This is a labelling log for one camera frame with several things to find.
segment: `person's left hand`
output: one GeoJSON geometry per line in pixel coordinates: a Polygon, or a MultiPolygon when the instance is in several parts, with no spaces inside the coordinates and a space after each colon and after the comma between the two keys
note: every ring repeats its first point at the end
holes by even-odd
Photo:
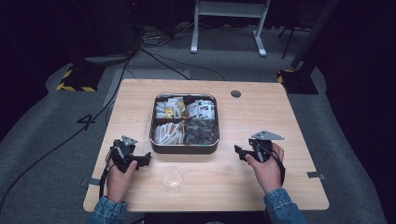
{"type": "Polygon", "coordinates": [[[107,175],[107,198],[116,203],[122,203],[126,192],[131,186],[132,174],[136,169],[137,161],[129,164],[125,173],[121,172],[113,160],[110,160],[108,167],[112,167],[107,175]]]}

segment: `person's right hand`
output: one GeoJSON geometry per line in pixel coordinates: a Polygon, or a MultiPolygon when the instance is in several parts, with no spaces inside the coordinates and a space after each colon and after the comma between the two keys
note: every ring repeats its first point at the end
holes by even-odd
{"type": "MultiPolygon", "coordinates": [[[[277,155],[279,155],[279,159],[283,161],[283,148],[273,143],[273,151],[275,151],[277,155]]],[[[279,166],[274,158],[270,157],[268,161],[263,163],[256,161],[248,154],[245,158],[248,164],[253,168],[257,181],[260,186],[262,186],[265,194],[282,187],[279,166]]]]}

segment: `human hand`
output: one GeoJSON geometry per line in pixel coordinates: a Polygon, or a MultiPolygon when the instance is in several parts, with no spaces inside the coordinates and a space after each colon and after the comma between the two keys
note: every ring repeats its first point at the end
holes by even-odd
{"type": "Polygon", "coordinates": [[[107,198],[116,203],[122,203],[126,192],[131,186],[132,174],[136,169],[137,161],[132,161],[129,164],[125,173],[121,172],[117,166],[114,165],[113,160],[110,160],[110,171],[107,175],[107,198]]]}
{"type": "MultiPolygon", "coordinates": [[[[275,151],[279,159],[283,161],[283,148],[273,143],[273,151],[275,151]]],[[[263,163],[256,161],[249,154],[247,154],[245,158],[248,164],[253,168],[257,181],[265,194],[282,187],[279,166],[273,157],[270,157],[268,161],[263,163]]]]}

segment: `denim sleeve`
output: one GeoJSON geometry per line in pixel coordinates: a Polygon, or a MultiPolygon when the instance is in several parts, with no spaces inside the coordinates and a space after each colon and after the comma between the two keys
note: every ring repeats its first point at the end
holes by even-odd
{"type": "Polygon", "coordinates": [[[107,197],[100,198],[87,224],[121,224],[124,223],[127,203],[115,203],[107,197]]]}
{"type": "Polygon", "coordinates": [[[264,196],[264,202],[273,224],[307,223],[297,204],[291,201],[285,189],[271,191],[264,196]]]}

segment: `wooden table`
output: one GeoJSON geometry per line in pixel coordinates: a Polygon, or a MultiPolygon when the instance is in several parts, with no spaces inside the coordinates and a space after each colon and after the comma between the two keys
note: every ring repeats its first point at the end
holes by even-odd
{"type": "MultiPolygon", "coordinates": [[[[126,195],[129,211],[263,210],[263,191],[254,172],[245,161],[239,160],[233,149],[233,145],[238,145],[251,150],[249,137],[263,130],[285,137],[285,140],[274,142],[285,149],[286,180],[283,187],[290,197],[302,210],[327,209],[329,202],[320,180],[307,175],[316,168],[288,97],[277,83],[124,79],[92,178],[100,178],[105,156],[114,139],[127,135],[138,140],[136,156],[148,152],[152,155],[150,166],[134,173],[126,195]],[[232,97],[234,90],[240,91],[241,97],[232,97]],[[152,150],[149,131],[154,99],[163,92],[207,93],[217,99],[220,133],[219,145],[213,154],[169,155],[152,150]],[[167,194],[160,181],[161,170],[170,165],[184,172],[178,195],[167,194]]],[[[85,210],[93,210],[98,202],[98,192],[98,186],[89,185],[85,210]]]]}

